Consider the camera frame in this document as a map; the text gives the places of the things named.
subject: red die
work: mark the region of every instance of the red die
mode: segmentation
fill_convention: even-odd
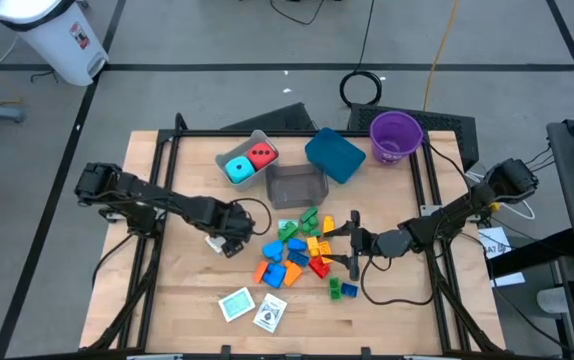
[[[247,159],[251,161],[256,171],[269,165],[277,156],[274,149],[265,142],[258,143],[247,151]]]

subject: red lego brick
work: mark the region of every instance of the red lego brick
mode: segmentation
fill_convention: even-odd
[[[276,157],[278,157],[278,155],[276,155],[274,149],[265,142],[258,143],[247,151],[247,159],[251,161],[256,171],[269,165]]]
[[[321,279],[329,274],[329,265],[323,264],[323,259],[320,256],[312,257],[309,261],[309,267]]]

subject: transparent bin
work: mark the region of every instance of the transparent bin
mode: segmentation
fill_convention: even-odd
[[[264,168],[256,171],[254,175],[250,176],[245,181],[242,181],[239,184],[234,184],[227,175],[227,172],[225,171],[225,165],[229,162],[229,160],[233,158],[236,158],[238,156],[244,156],[247,153],[247,150],[251,149],[252,146],[261,142],[267,143],[272,148],[272,150],[276,152],[276,158],[274,159],[274,161],[269,163]],[[227,181],[229,181],[229,184],[231,186],[233,186],[237,191],[245,191],[250,187],[252,187],[256,182],[258,182],[258,179],[262,178],[262,174],[265,172],[265,170],[267,170],[267,168],[271,167],[274,164],[277,164],[278,158],[280,158],[280,153],[278,152],[278,149],[276,149],[276,146],[274,146],[274,144],[272,144],[271,141],[269,141],[269,137],[267,137],[267,135],[265,135],[265,133],[262,132],[261,130],[254,130],[251,133],[249,139],[245,140],[242,144],[236,146],[230,152],[216,155],[216,165],[218,165],[218,168],[223,173],[225,178],[227,178]]]
[[[274,209],[318,206],[329,187],[325,173],[312,165],[269,166],[265,174],[267,197]]]

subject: yellow lego brick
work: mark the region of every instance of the yellow lego brick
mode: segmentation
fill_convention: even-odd
[[[323,218],[323,236],[327,231],[332,231],[334,228],[334,217],[331,215],[325,215]]]
[[[307,248],[309,249],[309,255],[318,256],[320,251],[318,250],[318,238],[315,236],[307,238]]]
[[[318,250],[320,251],[320,255],[331,255],[331,246],[329,245],[329,241],[320,241],[318,243]],[[334,262],[332,259],[327,259],[326,257],[323,258],[323,264],[329,264],[330,262]]]

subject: blue container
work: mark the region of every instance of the blue container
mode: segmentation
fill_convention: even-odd
[[[307,145],[309,162],[344,184],[365,160],[365,153],[330,128],[321,129]]]

